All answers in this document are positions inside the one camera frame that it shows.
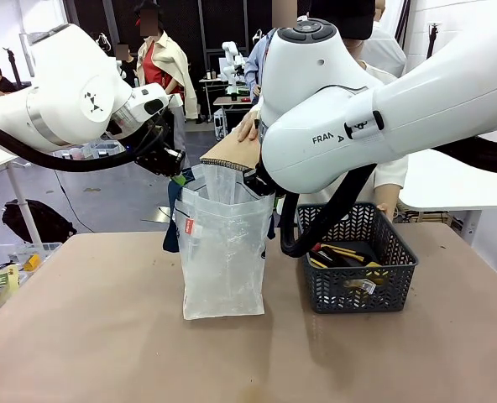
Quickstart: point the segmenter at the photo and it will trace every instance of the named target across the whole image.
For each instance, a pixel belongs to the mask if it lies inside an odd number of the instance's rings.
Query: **black hair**
[[[165,16],[165,11],[163,8],[153,0],[143,0],[138,6],[136,6],[133,11],[140,18],[140,10],[157,10],[157,24],[161,30],[165,29],[163,25],[163,17]]]

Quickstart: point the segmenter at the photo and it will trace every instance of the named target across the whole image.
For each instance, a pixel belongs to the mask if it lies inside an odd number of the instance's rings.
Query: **floor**
[[[214,132],[188,132],[187,154],[197,164],[215,143]],[[94,232],[160,231],[166,224],[147,222],[157,206],[168,206],[166,187],[169,179],[156,176],[128,164],[85,174],[59,172],[77,215]],[[55,172],[38,166],[18,170],[25,197],[53,207],[79,233],[89,232],[76,220],[56,180]],[[15,198],[5,171],[0,172],[0,243],[19,243],[19,237],[3,225],[1,218],[6,202]]]

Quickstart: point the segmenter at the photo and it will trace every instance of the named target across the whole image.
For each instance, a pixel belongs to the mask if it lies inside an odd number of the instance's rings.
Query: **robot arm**
[[[497,130],[497,21],[462,34],[386,86],[349,56],[336,28],[326,24],[300,23],[306,37],[310,29],[327,31],[310,44],[297,30],[282,29],[269,50],[262,160],[280,187],[320,191],[355,168]]]
[[[183,155],[165,149],[157,139],[160,133],[147,127],[170,101],[158,84],[132,89],[118,74],[116,61],[75,25],[62,25],[46,33],[33,43],[32,52],[36,60],[34,84],[0,97],[1,147],[51,168],[57,162],[42,153],[88,143],[109,131],[123,144],[136,140],[142,146],[139,152],[129,150],[132,156],[117,160],[129,162],[129,157],[144,157],[140,151],[157,140],[153,151],[164,156],[165,165],[171,163],[168,171],[177,170],[174,165]],[[71,162],[79,166],[76,170],[86,170],[80,167],[84,166],[80,161]],[[85,166],[89,170],[95,170],[95,165],[109,167],[106,162]]]
[[[222,69],[222,73],[228,79],[228,94],[233,94],[238,92],[237,82],[238,76],[241,76],[244,72],[245,59],[243,55],[239,53],[238,47],[235,42],[224,42],[222,44],[222,49],[226,54],[226,62],[228,65]]]

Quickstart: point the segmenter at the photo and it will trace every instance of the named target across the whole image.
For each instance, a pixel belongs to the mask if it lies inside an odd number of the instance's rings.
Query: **black bag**
[[[62,242],[77,233],[73,224],[63,218],[58,212],[42,203],[41,201],[28,200],[32,218],[38,228],[39,237],[44,243]],[[9,201],[3,214],[3,222],[10,227],[15,234],[25,242],[32,243],[29,230],[24,223],[23,214],[17,204],[17,200]]]

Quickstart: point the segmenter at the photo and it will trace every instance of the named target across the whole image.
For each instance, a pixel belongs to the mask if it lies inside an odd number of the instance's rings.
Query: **red label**
[[[185,221],[185,233],[188,233],[189,235],[192,234],[192,225],[195,223],[195,220],[188,218]]]

